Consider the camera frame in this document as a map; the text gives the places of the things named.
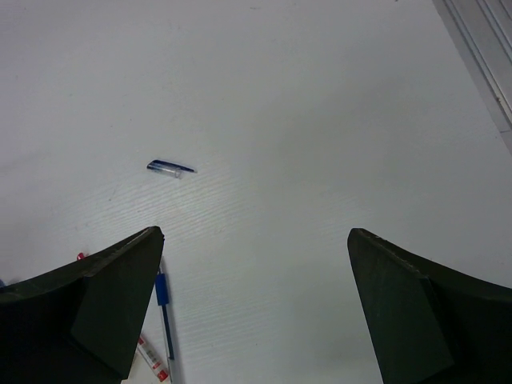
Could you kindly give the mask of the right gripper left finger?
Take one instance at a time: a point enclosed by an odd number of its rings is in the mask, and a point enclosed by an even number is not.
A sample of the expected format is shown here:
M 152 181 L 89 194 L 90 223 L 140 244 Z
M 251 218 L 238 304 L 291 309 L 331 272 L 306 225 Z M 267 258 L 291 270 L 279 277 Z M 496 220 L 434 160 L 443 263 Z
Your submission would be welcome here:
M 144 230 L 55 270 L 1 288 L 3 383 L 127 379 L 162 258 Z

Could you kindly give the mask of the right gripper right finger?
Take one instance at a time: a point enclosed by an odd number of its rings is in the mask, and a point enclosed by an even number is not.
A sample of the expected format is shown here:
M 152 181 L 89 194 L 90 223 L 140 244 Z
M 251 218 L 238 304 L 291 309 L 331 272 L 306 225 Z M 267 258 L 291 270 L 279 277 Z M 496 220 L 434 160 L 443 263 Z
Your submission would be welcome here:
M 511 290 L 365 230 L 350 265 L 384 383 L 509 383 Z

